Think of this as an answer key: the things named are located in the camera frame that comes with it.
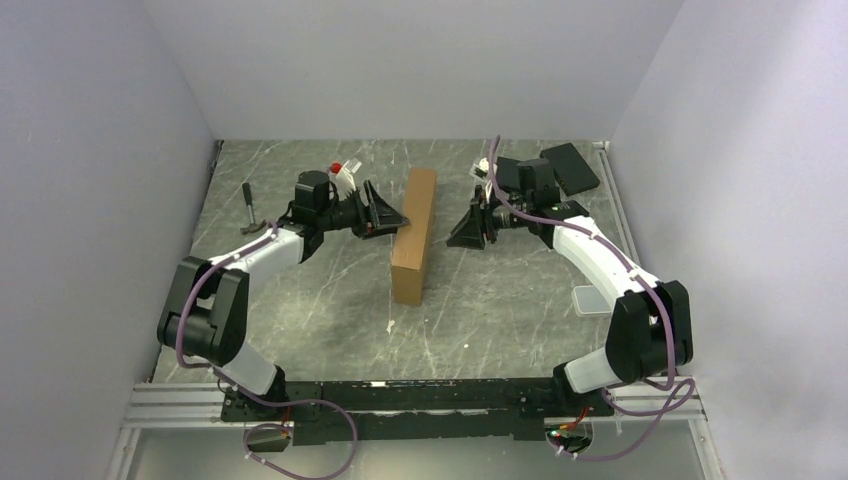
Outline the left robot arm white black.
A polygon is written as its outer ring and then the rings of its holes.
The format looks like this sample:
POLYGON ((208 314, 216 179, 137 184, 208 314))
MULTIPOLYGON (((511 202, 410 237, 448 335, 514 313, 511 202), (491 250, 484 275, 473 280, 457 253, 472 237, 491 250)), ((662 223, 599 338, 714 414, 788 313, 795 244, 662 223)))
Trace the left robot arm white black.
POLYGON ((251 294, 289 267, 310 259, 326 233, 348 230, 360 239, 395 234, 409 219, 377 193, 340 172, 299 174, 285 213, 256 239, 212 258, 178 264, 156 331, 184 369, 204 369, 248 398, 264 420, 287 406, 284 370, 247 339, 251 294))

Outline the brown cardboard box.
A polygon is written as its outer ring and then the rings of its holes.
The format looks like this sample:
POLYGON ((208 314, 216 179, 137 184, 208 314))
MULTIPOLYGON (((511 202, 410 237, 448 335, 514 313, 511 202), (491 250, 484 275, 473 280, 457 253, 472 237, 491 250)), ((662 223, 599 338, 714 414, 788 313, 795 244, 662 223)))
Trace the brown cardboard box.
POLYGON ((436 190, 435 170, 413 167, 409 171, 403 202, 409 224, 398 230, 391 256, 392 296, 398 304, 422 303, 436 190))

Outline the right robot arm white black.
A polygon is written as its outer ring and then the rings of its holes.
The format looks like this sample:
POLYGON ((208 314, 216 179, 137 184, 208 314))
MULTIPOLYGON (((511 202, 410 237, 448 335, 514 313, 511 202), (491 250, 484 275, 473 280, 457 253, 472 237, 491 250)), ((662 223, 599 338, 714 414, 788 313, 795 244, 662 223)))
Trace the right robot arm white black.
POLYGON ((519 186, 507 192, 497 182, 497 165, 487 159, 472 165, 474 194, 447 244, 482 250, 500 231, 525 228, 576 266, 610 308, 604 345, 559 366, 563 380, 550 391, 555 409, 574 415, 588 404, 590 392, 674 375, 689 363, 694 352, 685 286, 643 270, 579 202, 562 199, 547 160, 523 161, 516 170, 519 186))

